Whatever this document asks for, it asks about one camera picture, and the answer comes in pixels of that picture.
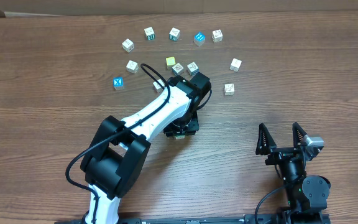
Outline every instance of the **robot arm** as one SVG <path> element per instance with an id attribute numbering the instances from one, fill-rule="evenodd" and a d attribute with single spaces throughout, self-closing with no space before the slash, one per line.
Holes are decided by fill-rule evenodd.
<path id="1" fill-rule="evenodd" d="M 198 131 L 196 110 L 201 100 L 211 89 L 209 78 L 202 73 L 196 74 L 190 81 L 181 76 L 168 80 L 170 99 L 168 103 L 149 119 L 133 129 L 126 130 L 145 118 L 162 105 L 168 96 L 168 89 L 132 116 L 121 121 L 109 116 L 100 125 L 90 147 L 102 140 L 126 130 L 118 138 L 101 144 L 86 154 L 81 162 L 85 172 L 85 181 L 99 195 L 96 211 L 97 224 L 115 224 L 118 221 L 118 205 L 134 185 L 143 167 L 150 142 L 162 130 L 167 136 L 193 135 Z M 127 150 L 124 157 L 109 147 L 109 143 L 120 145 Z M 85 218 L 91 224 L 94 210 L 94 195 L 91 194 L 89 213 Z"/>

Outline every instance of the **wooden surface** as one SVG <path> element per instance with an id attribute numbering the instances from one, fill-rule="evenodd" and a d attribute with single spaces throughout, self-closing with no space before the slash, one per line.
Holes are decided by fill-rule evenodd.
<path id="1" fill-rule="evenodd" d="M 149 26 L 152 41 L 144 36 Z M 178 42 L 168 39 L 172 27 L 181 30 Z M 214 44 L 216 29 L 224 38 Z M 202 47 L 193 43 L 199 31 L 207 37 Z M 130 54 L 121 47 L 126 38 L 135 43 Z M 306 168 L 332 183 L 325 212 L 333 223 L 358 223 L 358 11 L 0 19 L 0 223 L 80 218 L 89 193 L 65 180 L 67 164 L 105 117 L 129 116 L 157 97 L 142 70 L 126 71 L 128 60 L 169 78 L 171 56 L 196 62 L 214 93 L 195 136 L 155 138 L 121 213 L 253 213 L 282 185 L 266 157 L 255 155 L 258 125 L 287 147 L 297 121 L 326 143 Z M 242 60 L 238 73 L 229 70 L 233 58 Z M 125 90 L 112 89 L 118 76 Z M 225 83 L 234 83 L 233 96 L 223 95 Z M 85 178 L 78 164 L 71 173 Z M 260 213 L 285 204 L 282 192 Z"/>

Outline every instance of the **wooden table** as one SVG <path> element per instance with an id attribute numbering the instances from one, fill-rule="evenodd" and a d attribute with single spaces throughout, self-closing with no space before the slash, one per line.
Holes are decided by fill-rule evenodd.
<path id="1" fill-rule="evenodd" d="M 146 41 L 152 26 L 156 39 Z M 168 38 L 172 27 L 180 40 Z M 220 43 L 211 33 L 221 29 Z M 202 47 L 193 43 L 206 35 Z M 121 42 L 135 43 L 127 53 Z M 198 113 L 200 131 L 180 141 L 159 134 L 120 212 L 142 218 L 253 213 L 282 185 L 265 156 L 255 155 L 264 122 L 280 147 L 295 121 L 326 143 L 308 175 L 332 183 L 326 213 L 358 223 L 358 11 L 0 19 L 0 223 L 41 224 L 80 218 L 89 193 L 64 171 L 110 114 L 123 118 L 158 96 L 129 60 L 165 78 L 165 58 L 196 62 L 214 91 Z M 239 72 L 229 70 L 233 58 Z M 125 90 L 114 91 L 121 76 Z M 234 83 L 233 96 L 224 96 Z M 79 164 L 72 170 L 84 182 Z M 284 192 L 260 213 L 285 206 Z"/>

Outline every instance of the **yellow cube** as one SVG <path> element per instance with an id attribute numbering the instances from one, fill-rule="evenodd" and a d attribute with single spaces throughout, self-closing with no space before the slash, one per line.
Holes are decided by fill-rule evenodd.
<path id="1" fill-rule="evenodd" d="M 167 60 L 167 69 L 168 70 L 172 69 L 172 67 L 177 64 L 175 62 L 175 57 L 169 57 L 169 58 L 166 58 L 166 60 Z"/>

